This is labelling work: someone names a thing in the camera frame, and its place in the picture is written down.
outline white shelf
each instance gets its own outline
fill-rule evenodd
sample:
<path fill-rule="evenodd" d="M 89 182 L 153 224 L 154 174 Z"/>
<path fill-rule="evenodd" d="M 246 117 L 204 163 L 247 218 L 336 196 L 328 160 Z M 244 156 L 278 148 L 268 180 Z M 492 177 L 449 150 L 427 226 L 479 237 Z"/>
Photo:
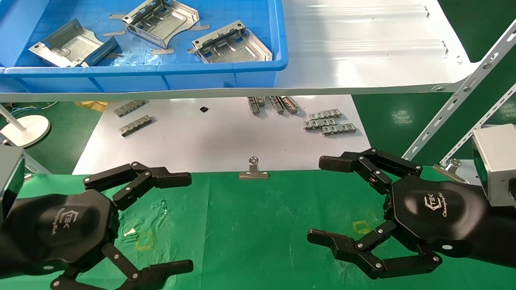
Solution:
<path fill-rule="evenodd" d="M 70 101 L 455 92 L 476 68 L 437 0 L 283 0 L 288 67 L 275 88 L 134 93 L 3 94 Z"/>

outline blue plastic tray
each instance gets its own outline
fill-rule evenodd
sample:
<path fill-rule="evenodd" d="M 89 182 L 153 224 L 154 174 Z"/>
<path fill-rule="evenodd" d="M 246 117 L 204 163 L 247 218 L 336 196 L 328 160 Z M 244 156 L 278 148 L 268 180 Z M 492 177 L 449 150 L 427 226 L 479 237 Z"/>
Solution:
<path fill-rule="evenodd" d="M 200 88 L 273 87 L 288 62 L 281 0 L 181 0 L 198 10 L 196 25 L 208 30 L 184 31 L 168 48 L 173 54 L 151 55 L 155 44 L 127 32 L 115 36 L 123 55 L 103 59 L 95 67 L 52 68 L 28 47 L 77 18 L 106 41 L 104 33 L 124 30 L 120 19 L 143 0 L 0 0 L 0 92 L 126 92 Z M 273 61 L 202 63 L 187 50 L 191 42 L 241 20 L 273 55 Z"/>

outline robotic hand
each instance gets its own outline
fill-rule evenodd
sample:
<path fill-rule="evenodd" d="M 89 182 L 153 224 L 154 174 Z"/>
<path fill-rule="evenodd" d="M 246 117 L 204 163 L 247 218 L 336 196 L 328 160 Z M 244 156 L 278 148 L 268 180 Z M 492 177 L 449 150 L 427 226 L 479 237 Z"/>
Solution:
<path fill-rule="evenodd" d="M 23 165 L 16 168 L 19 172 Z M 86 191 L 79 195 L 15 200 L 20 182 L 10 182 L 15 186 L 0 192 L 4 213 L 0 218 L 0 279 L 64 270 L 52 281 L 53 290 L 101 290 L 75 279 L 104 257 L 127 277 L 119 290 L 161 289 L 171 275 L 193 271 L 191 260 L 138 270 L 113 245 L 120 225 L 118 211 L 126 210 L 152 187 L 190 185 L 190 173 L 169 173 L 165 167 L 149 168 L 134 162 L 89 176 L 83 182 Z M 101 193 L 128 182 L 112 201 Z"/>
<path fill-rule="evenodd" d="M 492 207 L 482 186 L 423 180 L 421 166 L 374 148 L 322 156 L 319 168 L 357 172 L 386 195 L 386 222 L 359 240 L 308 232 L 309 242 L 330 248 L 335 259 L 356 264 L 371 279 L 430 273 L 442 263 L 436 252 L 516 268 L 516 208 Z M 383 170 L 401 179 L 392 182 Z M 391 236 L 417 255 L 374 256 L 371 251 Z"/>

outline metal hinge part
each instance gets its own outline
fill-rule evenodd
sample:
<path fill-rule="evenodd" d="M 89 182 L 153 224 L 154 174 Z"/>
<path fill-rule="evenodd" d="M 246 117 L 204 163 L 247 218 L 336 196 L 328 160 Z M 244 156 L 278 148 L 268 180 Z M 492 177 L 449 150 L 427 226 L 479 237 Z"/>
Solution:
<path fill-rule="evenodd" d="M 192 42 L 204 63 L 270 61 L 270 50 L 240 21 Z"/>
<path fill-rule="evenodd" d="M 119 118 L 129 114 L 130 112 L 136 110 L 137 108 L 145 105 L 146 101 L 145 100 L 134 100 L 134 101 L 130 101 L 129 103 L 115 109 L 113 112 L 115 112 L 115 114 L 117 114 L 117 116 Z"/>
<path fill-rule="evenodd" d="M 260 113 L 260 108 L 258 107 L 258 101 L 256 100 L 256 97 L 248 96 L 247 102 L 249 103 L 249 108 L 251 109 L 253 115 L 258 115 L 258 113 Z"/>
<path fill-rule="evenodd" d="M 172 37 L 198 21 L 197 10 L 174 0 L 146 0 L 122 18 L 127 30 L 164 49 Z"/>
<path fill-rule="evenodd" d="M 265 180 L 269 179 L 269 173 L 259 172 L 258 157 L 249 158 L 249 172 L 240 172 L 238 178 L 241 180 Z"/>
<path fill-rule="evenodd" d="M 95 33 L 74 19 L 43 41 L 29 47 L 29 51 L 51 66 L 86 68 L 94 66 L 117 46 L 114 37 L 102 42 L 95 37 Z"/>
<path fill-rule="evenodd" d="M 283 105 L 285 106 L 285 108 L 287 109 L 288 112 L 290 112 L 290 114 L 295 114 L 297 113 L 297 110 L 299 109 L 299 107 L 297 106 L 297 104 L 291 99 L 291 97 L 289 96 L 282 96 L 281 97 L 281 101 L 283 102 Z"/>
<path fill-rule="evenodd" d="M 347 133 L 355 133 L 357 128 L 352 123 L 349 124 L 337 124 L 332 126 L 324 126 L 322 127 L 322 134 L 325 136 L 328 135 L 337 135 L 337 134 L 347 134 Z"/>
<path fill-rule="evenodd" d="M 120 131 L 120 134 L 125 137 L 125 136 L 128 136 L 138 130 L 140 130 L 141 128 L 151 124 L 153 122 L 152 118 L 149 117 L 149 115 L 145 115 L 143 117 L 141 117 L 140 119 L 132 122 L 131 124 L 128 124 L 120 129 L 118 129 L 118 131 Z"/>
<path fill-rule="evenodd" d="M 332 109 L 309 114 L 308 116 L 310 120 L 319 120 L 328 118 L 340 118 L 342 116 L 342 113 L 338 109 Z"/>
<path fill-rule="evenodd" d="M 281 98 L 279 96 L 270 96 L 269 101 L 278 114 L 283 114 L 285 109 L 283 108 L 283 103 L 281 102 Z"/>
<path fill-rule="evenodd" d="M 335 126 L 338 125 L 335 119 L 321 119 L 321 120 L 310 120 L 303 122 L 303 129 L 310 131 L 315 129 L 321 129 L 325 126 Z"/>

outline white lamp base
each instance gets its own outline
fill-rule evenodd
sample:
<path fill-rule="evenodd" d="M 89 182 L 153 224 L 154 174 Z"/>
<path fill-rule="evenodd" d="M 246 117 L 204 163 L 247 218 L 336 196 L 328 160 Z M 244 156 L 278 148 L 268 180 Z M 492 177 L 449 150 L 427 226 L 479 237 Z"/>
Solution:
<path fill-rule="evenodd" d="M 43 138 L 50 130 L 50 121 L 44 116 L 25 116 L 18 122 L 26 128 L 20 131 L 12 123 L 7 124 L 0 132 L 11 140 L 17 147 L 28 147 Z"/>

